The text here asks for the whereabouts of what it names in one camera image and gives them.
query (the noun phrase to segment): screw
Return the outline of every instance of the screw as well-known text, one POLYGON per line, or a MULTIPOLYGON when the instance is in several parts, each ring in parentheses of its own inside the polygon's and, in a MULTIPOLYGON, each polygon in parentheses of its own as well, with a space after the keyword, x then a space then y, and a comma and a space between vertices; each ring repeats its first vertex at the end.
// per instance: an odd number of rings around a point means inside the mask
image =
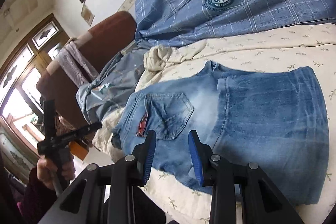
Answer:
POLYGON ((259 167, 259 165, 257 164, 257 163, 255 163, 255 162, 250 162, 249 163, 249 168, 251 168, 251 169, 257 169, 259 167))
POLYGON ((125 161, 132 161, 132 160, 134 160, 135 159, 135 157, 133 156, 133 155, 127 155, 126 157, 125 157, 125 161))
POLYGON ((212 161, 219 161, 221 159, 221 157, 220 157, 220 155, 214 154, 214 155, 211 155, 210 159, 212 161))
POLYGON ((86 169, 87 169, 88 171, 96 170, 96 168, 97 168, 97 165, 96 165, 96 164, 89 164, 89 165, 86 167, 86 169))

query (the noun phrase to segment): window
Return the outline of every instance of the window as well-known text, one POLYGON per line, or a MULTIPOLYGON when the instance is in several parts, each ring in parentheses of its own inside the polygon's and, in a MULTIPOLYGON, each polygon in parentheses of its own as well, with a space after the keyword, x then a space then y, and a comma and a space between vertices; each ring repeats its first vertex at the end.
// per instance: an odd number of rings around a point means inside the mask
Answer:
POLYGON ((29 60, 33 57, 33 52, 29 45, 26 45, 17 59, 14 61, 13 65, 7 70, 4 79, 0 85, 0 103, 2 103, 6 93, 15 81, 15 79, 23 72, 26 68, 29 60))
POLYGON ((41 74, 39 73, 37 68, 33 68, 31 73, 22 83, 22 89, 28 95, 31 101, 35 104, 35 106, 43 113, 40 102, 41 93, 36 89, 36 84, 40 78, 41 74))
POLYGON ((33 37, 34 45, 40 49, 51 37, 58 32, 58 28, 52 21, 33 37))
POLYGON ((69 37, 51 14, 15 48, 0 68, 0 124, 34 153, 42 134, 43 106, 36 84, 69 37))

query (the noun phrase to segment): light blue denim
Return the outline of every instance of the light blue denim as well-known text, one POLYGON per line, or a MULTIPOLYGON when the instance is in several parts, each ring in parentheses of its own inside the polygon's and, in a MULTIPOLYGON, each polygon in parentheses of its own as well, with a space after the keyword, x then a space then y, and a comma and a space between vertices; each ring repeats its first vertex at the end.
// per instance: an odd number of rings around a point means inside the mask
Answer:
POLYGON ((113 129, 112 143, 130 154, 146 130, 157 134, 153 167, 199 191, 188 148, 202 143, 230 162, 257 162, 292 204, 319 201, 328 167, 329 131, 323 94, 310 67, 256 73, 209 61, 196 75, 132 94, 113 129))

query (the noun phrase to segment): furniture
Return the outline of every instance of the furniture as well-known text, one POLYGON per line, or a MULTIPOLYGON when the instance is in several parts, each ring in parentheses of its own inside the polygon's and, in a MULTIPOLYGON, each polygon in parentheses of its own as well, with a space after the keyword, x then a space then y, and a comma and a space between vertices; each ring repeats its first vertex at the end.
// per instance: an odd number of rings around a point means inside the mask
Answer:
MULTIPOLYGON (((74 42, 82 55, 100 73, 115 54, 133 41, 136 27, 132 16, 121 11, 95 25, 74 42)), ((79 128, 87 124, 75 98, 78 88, 56 60, 48 65, 36 88, 45 100, 55 100, 56 111, 73 127, 79 128)))

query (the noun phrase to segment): jeans back pocket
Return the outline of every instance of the jeans back pocket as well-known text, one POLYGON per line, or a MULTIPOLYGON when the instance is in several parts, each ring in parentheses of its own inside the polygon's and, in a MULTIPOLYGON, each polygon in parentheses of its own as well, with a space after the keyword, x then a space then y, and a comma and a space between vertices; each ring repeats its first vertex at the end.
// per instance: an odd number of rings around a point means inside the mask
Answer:
POLYGON ((154 130, 158 140, 175 139, 194 111, 184 93, 150 93, 144 105, 148 114, 145 132, 154 130))

